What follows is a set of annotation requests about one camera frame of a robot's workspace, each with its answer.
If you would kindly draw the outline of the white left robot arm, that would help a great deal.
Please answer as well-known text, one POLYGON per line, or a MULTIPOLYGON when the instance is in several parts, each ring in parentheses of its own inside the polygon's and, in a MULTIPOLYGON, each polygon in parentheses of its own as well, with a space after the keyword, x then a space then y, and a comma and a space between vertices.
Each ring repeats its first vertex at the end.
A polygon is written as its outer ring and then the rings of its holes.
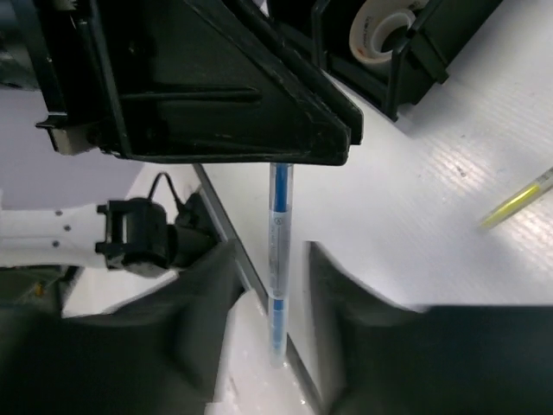
MULTIPOLYGON (((362 111, 252 1, 1 1, 1 90, 38 91, 54 150, 146 163, 343 165, 362 111)), ((1 266, 157 277, 209 233, 147 198, 2 211, 1 266)))

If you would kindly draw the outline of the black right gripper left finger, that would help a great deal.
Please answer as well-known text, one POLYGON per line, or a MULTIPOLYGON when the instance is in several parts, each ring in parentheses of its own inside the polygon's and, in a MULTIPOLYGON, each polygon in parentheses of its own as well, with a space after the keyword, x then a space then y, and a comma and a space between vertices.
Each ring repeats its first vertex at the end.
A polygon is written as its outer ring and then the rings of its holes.
POLYGON ((236 246, 110 314, 1 308, 4 414, 202 414, 238 299, 236 246))

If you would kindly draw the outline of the yellow thin pen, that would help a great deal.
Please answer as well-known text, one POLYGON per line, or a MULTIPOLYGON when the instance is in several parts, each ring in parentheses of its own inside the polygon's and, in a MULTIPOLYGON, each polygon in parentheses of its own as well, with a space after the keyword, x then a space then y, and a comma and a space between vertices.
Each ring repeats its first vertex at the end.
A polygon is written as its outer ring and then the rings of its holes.
POLYGON ((481 229, 490 229, 509 219, 514 214, 531 205, 552 189, 552 168, 520 189, 517 193, 502 201, 489 212, 479 224, 481 229))

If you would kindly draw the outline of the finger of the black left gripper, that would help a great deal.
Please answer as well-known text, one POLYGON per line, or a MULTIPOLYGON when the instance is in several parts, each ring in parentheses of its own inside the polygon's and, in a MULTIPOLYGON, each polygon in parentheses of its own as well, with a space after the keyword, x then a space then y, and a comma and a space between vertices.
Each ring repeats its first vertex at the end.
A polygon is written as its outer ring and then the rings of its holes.
POLYGON ((251 1, 37 1, 62 154, 341 165, 361 110, 251 1))

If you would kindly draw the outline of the blue thin pen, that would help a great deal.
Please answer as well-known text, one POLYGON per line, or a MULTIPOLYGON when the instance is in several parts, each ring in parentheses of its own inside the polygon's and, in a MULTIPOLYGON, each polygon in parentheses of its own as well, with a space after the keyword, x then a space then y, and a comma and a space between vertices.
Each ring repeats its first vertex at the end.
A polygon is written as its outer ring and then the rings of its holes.
POLYGON ((287 349, 293 172, 289 163, 270 165, 268 317, 273 367, 283 366, 287 349))

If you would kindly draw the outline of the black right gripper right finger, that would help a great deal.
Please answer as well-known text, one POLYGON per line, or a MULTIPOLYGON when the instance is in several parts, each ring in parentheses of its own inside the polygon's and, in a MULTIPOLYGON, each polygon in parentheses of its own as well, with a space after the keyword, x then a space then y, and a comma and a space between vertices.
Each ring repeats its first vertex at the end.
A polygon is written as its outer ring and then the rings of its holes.
POLYGON ((308 282, 326 414, 551 413, 551 307, 402 309, 315 242, 308 282))

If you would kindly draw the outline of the black four-compartment organizer tray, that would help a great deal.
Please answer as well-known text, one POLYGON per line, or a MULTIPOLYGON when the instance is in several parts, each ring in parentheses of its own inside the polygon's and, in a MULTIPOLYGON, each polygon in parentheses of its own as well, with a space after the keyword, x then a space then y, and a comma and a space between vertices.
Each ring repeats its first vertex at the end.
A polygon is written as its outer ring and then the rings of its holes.
POLYGON ((277 27, 319 69, 391 120, 417 104, 497 1, 269 1, 277 27))

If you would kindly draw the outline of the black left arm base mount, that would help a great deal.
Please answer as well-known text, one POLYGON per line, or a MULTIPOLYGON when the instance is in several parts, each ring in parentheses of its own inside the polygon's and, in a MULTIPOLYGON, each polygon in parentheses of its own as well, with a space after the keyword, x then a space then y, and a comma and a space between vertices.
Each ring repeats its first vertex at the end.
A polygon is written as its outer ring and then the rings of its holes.
POLYGON ((167 180, 177 208, 174 222, 168 224, 168 263, 171 268, 185 269, 218 245, 220 238, 200 191, 194 191, 186 201, 182 201, 167 172, 156 175, 148 199, 153 199, 163 177, 167 180))

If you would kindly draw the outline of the large brown tape roll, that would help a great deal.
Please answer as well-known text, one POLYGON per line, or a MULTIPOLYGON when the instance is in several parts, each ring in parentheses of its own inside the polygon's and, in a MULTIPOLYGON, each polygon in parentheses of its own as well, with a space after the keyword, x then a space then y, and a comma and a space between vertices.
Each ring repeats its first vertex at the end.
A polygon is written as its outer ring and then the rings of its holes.
POLYGON ((353 57, 370 69, 384 69, 395 43, 406 34, 428 1, 366 1, 353 19, 349 48, 353 57))

